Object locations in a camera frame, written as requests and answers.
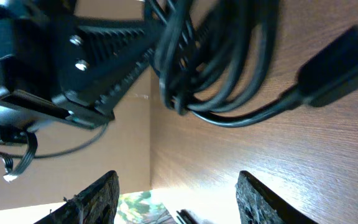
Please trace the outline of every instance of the wood grain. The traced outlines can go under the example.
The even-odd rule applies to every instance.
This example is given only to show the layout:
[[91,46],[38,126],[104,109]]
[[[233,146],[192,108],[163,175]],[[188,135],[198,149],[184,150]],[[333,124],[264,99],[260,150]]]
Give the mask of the wood grain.
[[[283,1],[269,78],[236,113],[275,99],[301,65],[353,24],[358,1]],[[225,189],[247,170],[319,223],[358,223],[358,90],[324,108],[303,106],[248,128],[223,129],[164,108],[157,82],[152,80],[152,188]]]

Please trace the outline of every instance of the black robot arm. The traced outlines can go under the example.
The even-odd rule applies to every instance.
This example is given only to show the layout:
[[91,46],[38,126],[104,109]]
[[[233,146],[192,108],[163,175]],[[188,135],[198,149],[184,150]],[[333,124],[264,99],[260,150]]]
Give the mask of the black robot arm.
[[[352,27],[298,73],[297,84],[277,100],[236,117],[232,111],[253,98],[273,59],[278,0],[221,0],[198,27],[192,0],[144,3],[142,21],[108,21],[73,15],[76,1],[0,0],[0,144],[28,144],[23,155],[0,152],[7,180],[33,158],[80,150],[97,140],[114,119],[113,109],[151,65],[163,104],[184,115],[227,128],[244,127],[302,104],[325,106],[358,89],[358,27]],[[234,99],[249,49],[260,27],[259,54],[249,84]],[[228,74],[207,100],[195,94]],[[84,145],[54,155],[35,155],[36,130],[49,121],[102,132]],[[21,161],[13,169],[13,160]]]

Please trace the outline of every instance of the screw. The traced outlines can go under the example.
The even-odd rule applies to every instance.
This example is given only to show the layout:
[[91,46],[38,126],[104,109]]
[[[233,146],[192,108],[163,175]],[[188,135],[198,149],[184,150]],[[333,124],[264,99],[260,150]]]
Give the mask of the screw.
[[78,35],[72,35],[70,37],[70,42],[76,46],[80,46],[82,44],[83,40]]
[[77,63],[75,63],[75,67],[80,69],[81,71],[85,71],[88,69],[89,64],[85,60],[78,60]]

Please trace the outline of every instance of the wire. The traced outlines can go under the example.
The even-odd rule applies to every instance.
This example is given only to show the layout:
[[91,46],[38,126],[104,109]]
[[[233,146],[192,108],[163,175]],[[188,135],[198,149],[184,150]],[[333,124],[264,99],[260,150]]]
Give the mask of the wire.
[[[264,121],[300,105],[300,96],[293,87],[279,99],[251,113],[234,117],[218,115],[246,104],[266,79],[277,32],[278,0],[220,0],[197,29],[188,23],[192,4],[192,0],[166,0],[164,11],[156,0],[145,3],[149,5],[145,7],[149,10],[147,13],[153,10],[165,25],[151,66],[159,77],[160,97],[167,108],[180,115],[191,111],[211,124],[236,128]],[[251,33],[258,25],[261,35],[254,74],[249,84],[228,100],[241,78]],[[230,72],[221,89],[210,99],[197,99],[195,94],[218,81],[227,68]]]
[[[80,150],[83,150],[85,148],[87,148],[88,146],[94,144],[96,141],[98,141],[105,133],[107,130],[108,124],[104,124],[102,126],[102,128],[100,129],[100,132],[95,135],[92,139],[90,139],[89,141],[84,142],[83,144],[74,147],[72,149],[67,149],[61,152],[56,152],[56,153],[52,153],[52,154],[45,154],[45,155],[39,155],[39,156],[34,156],[34,159],[50,159],[50,158],[54,158],[54,157],[60,157],[60,156],[65,156],[65,155],[69,155],[72,154],[74,152],[78,152]],[[23,155],[11,155],[10,157],[13,159],[22,159]]]

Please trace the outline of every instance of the black plug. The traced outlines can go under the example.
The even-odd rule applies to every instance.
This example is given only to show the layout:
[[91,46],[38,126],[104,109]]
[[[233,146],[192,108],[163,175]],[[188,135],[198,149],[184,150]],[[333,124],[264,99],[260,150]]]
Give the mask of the black plug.
[[358,89],[358,27],[337,38],[298,72],[303,103],[326,106]]

